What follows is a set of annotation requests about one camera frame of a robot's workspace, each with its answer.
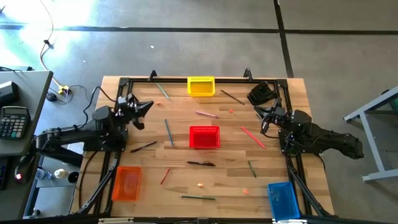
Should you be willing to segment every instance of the gray metal stand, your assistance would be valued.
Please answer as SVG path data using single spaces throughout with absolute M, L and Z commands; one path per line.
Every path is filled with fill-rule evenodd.
M 398 98 L 398 86 L 377 97 L 368 104 L 344 117 L 346 122 L 360 118 L 366 137 L 369 141 L 374 160 L 379 172 L 363 176 L 363 180 L 385 179 L 398 177 L 398 169 L 386 170 L 377 145 L 385 151 L 398 151 L 398 113 L 396 111 L 376 111 L 375 109 Z

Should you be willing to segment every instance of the gray floor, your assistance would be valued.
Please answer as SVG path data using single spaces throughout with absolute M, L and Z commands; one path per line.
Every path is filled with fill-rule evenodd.
M 74 6 L 80 1 L 44 2 L 56 27 L 277 28 L 271 0 L 92 0 L 79 7 Z M 280 0 L 280 6 L 286 29 L 398 28 L 398 3 L 392 0 Z M 18 13 L 22 7 L 11 4 L 0 15 L 0 22 L 33 24 L 22 30 L 0 30 L 0 61 L 40 69 L 39 52 L 49 21 L 39 2 L 29 1 L 25 14 Z M 54 41 L 54 49 L 44 57 L 46 66 L 61 83 L 84 85 L 89 91 L 104 75 L 148 75 L 153 69 L 159 75 L 238 77 L 249 67 L 255 77 L 287 76 L 279 34 L 56 31 Z M 396 223 L 398 179 L 363 183 L 361 176 L 375 172 L 376 165 L 360 125 L 345 124 L 342 117 L 398 84 L 398 35 L 289 34 L 287 43 L 294 75 L 305 79 L 314 122 L 353 133 L 364 143 L 361 160 L 353 161 L 334 150 L 325 153 L 335 213 Z M 37 130 L 82 122 L 84 95 L 76 87 L 68 106 L 46 102 Z M 57 117 L 55 110 L 62 110 L 64 116 Z M 71 193 L 71 188 L 43 189 L 36 207 L 46 216 L 67 213 Z M 51 204 L 54 197 L 64 203 Z

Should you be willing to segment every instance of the calculator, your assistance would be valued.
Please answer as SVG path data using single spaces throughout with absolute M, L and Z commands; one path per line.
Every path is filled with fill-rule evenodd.
M 3 106 L 0 139 L 22 139 L 30 123 L 29 110 L 23 106 Z

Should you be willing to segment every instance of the plastic basket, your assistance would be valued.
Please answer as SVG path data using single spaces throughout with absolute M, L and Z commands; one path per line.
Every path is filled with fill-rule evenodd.
M 272 215 L 276 221 L 300 218 L 292 183 L 269 184 L 267 191 Z
M 214 149 L 220 147 L 219 126 L 190 126 L 189 147 L 195 149 Z
M 216 93 L 214 77 L 188 77 L 190 96 L 213 96 Z
M 136 201 L 141 184 L 141 167 L 119 166 L 112 201 Z

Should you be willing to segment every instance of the wooden table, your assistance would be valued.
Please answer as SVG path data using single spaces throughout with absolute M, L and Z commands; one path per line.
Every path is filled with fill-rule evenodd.
M 109 96 L 116 96 L 120 77 L 104 77 L 102 88 Z M 304 80 L 288 79 L 293 110 L 310 113 Z M 288 181 L 284 156 L 280 153 L 277 139 L 269 139 L 259 133 L 260 122 L 246 95 L 256 84 L 217 83 L 213 97 L 192 98 L 187 95 L 186 83 L 162 83 L 170 96 L 167 100 L 155 83 L 135 83 L 133 93 L 140 101 L 154 100 L 154 105 L 145 117 L 145 129 L 137 130 L 129 125 L 126 152 L 122 153 L 120 166 L 141 166 L 142 181 L 139 199 L 136 202 L 114 202 L 112 217 L 224 217 L 224 218 L 270 218 L 272 217 L 267 184 Z M 245 102 L 241 105 L 220 92 L 224 90 Z M 100 94 L 97 107 L 113 106 Z M 217 114 L 211 118 L 195 114 L 195 110 Z M 164 124 L 169 121 L 175 147 L 171 146 Z M 221 131 L 221 148 L 197 150 L 189 148 L 189 127 L 191 125 L 217 125 Z M 244 126 L 265 146 L 263 149 L 242 129 Z M 268 135 L 276 136 L 278 127 L 271 125 Z M 131 149 L 149 142 L 157 144 L 136 153 Z M 89 152 L 82 167 L 92 152 Z M 82 203 L 97 187 L 103 152 L 97 153 L 89 163 L 82 187 Z M 333 213 L 330 193 L 323 165 L 319 158 L 303 154 L 303 164 L 308 188 L 325 210 Z M 187 161 L 209 161 L 216 167 L 187 164 Z M 248 161 L 251 161 L 257 178 L 252 176 Z M 168 167 L 170 172 L 160 185 Z M 72 212 L 78 209 L 78 189 Z M 303 195 L 298 190 L 300 208 L 304 211 Z M 180 195 L 208 195 L 215 201 L 180 198 Z M 105 206 L 103 197 L 101 210 Z

